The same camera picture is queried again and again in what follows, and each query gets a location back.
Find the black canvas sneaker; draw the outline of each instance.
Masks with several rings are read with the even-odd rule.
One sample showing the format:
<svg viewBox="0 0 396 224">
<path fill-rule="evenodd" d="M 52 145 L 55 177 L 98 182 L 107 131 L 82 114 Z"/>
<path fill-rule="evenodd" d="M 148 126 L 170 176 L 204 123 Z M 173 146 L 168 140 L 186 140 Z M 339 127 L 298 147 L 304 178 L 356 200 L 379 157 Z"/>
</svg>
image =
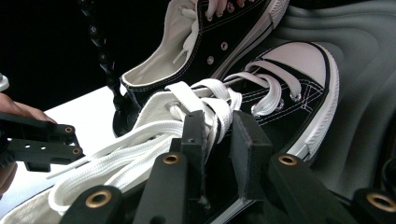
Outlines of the black canvas sneaker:
<svg viewBox="0 0 396 224">
<path fill-rule="evenodd" d="M 78 195 L 93 186 L 110 185 L 122 192 L 134 188 L 149 178 L 155 159 L 169 151 L 172 139 L 182 136 L 185 115 L 193 111 L 205 112 L 205 198 L 210 203 L 193 218 L 198 223 L 226 223 L 254 203 L 238 195 L 230 159 L 233 112 L 251 114 L 274 152 L 310 161 L 332 122 L 338 90 L 332 55 L 305 42 L 269 49 L 222 81 L 174 83 L 149 98 L 129 133 L 68 165 L 77 169 L 0 223 L 59 222 Z"/>
<path fill-rule="evenodd" d="M 143 63 L 121 76 L 126 105 L 116 112 L 116 136 L 129 132 L 147 99 L 172 83 L 222 78 L 274 30 L 289 0 L 172 0 L 163 41 Z"/>
</svg>

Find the black high-top sneaker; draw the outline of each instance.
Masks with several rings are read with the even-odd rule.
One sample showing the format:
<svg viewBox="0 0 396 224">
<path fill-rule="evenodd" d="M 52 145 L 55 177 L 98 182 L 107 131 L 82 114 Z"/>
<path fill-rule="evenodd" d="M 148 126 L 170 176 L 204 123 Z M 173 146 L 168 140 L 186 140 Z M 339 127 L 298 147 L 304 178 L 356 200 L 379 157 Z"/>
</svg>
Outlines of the black high-top sneaker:
<svg viewBox="0 0 396 224">
<path fill-rule="evenodd" d="M 123 74 L 127 105 L 114 116 L 117 136 L 129 132 L 147 99 L 178 81 L 222 78 L 276 28 L 289 0 L 172 0 L 163 41 L 143 63 Z"/>
</svg>

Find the black plastic bracket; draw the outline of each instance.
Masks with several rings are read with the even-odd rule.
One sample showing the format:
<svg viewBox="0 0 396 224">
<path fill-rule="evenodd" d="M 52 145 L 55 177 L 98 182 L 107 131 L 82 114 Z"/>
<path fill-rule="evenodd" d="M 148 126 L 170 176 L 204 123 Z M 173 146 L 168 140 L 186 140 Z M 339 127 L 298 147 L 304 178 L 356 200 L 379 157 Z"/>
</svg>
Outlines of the black plastic bracket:
<svg viewBox="0 0 396 224">
<path fill-rule="evenodd" d="M 0 113 L 0 166 L 24 161 L 28 171 L 49 172 L 50 164 L 68 164 L 84 157 L 76 129 Z"/>
</svg>

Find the brass insert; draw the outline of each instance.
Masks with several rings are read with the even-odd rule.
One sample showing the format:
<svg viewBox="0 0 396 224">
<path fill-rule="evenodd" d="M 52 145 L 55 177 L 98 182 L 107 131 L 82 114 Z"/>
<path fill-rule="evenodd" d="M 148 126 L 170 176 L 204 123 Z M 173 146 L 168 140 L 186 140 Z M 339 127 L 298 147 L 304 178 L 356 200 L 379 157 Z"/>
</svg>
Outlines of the brass insert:
<svg viewBox="0 0 396 224">
<path fill-rule="evenodd" d="M 396 212 L 396 202 L 385 195 L 379 193 L 369 193 L 366 196 L 367 201 L 373 206 L 387 212 Z"/>
<path fill-rule="evenodd" d="M 279 158 L 279 161 L 285 165 L 295 165 L 297 164 L 297 160 L 291 156 L 282 155 Z"/>
<path fill-rule="evenodd" d="M 178 160 L 179 160 L 179 157 L 176 154 L 172 154 L 172 155 L 163 157 L 163 162 L 166 164 L 170 164 L 170 165 L 178 163 Z"/>
<path fill-rule="evenodd" d="M 102 189 L 90 195 L 85 201 L 85 205 L 90 208 L 98 208 L 107 204 L 111 199 L 111 192 L 107 189 Z"/>
<path fill-rule="evenodd" d="M 71 132 L 73 132 L 73 128 L 72 127 L 67 127 L 67 128 L 64 129 L 64 131 L 67 132 L 67 133 L 71 133 Z"/>
</svg>

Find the finger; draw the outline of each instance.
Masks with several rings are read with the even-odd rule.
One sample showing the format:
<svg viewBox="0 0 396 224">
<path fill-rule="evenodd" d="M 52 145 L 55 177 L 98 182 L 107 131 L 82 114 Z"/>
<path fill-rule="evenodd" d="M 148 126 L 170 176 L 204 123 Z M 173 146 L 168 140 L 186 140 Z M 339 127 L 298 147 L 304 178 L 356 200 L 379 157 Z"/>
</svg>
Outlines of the finger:
<svg viewBox="0 0 396 224">
<path fill-rule="evenodd" d="M 18 165 L 16 162 L 11 163 L 4 169 L 0 169 L 0 195 L 3 195 L 11 186 L 17 173 Z"/>
<path fill-rule="evenodd" d="M 14 114 L 19 116 L 26 116 L 25 111 L 21 109 L 15 102 L 7 95 L 0 92 L 0 112 Z"/>
<path fill-rule="evenodd" d="M 43 111 L 37 108 L 31 107 L 29 105 L 24 105 L 18 102 L 15 102 L 15 104 L 24 111 L 27 117 L 56 123 L 54 119 L 50 118 Z"/>
</svg>

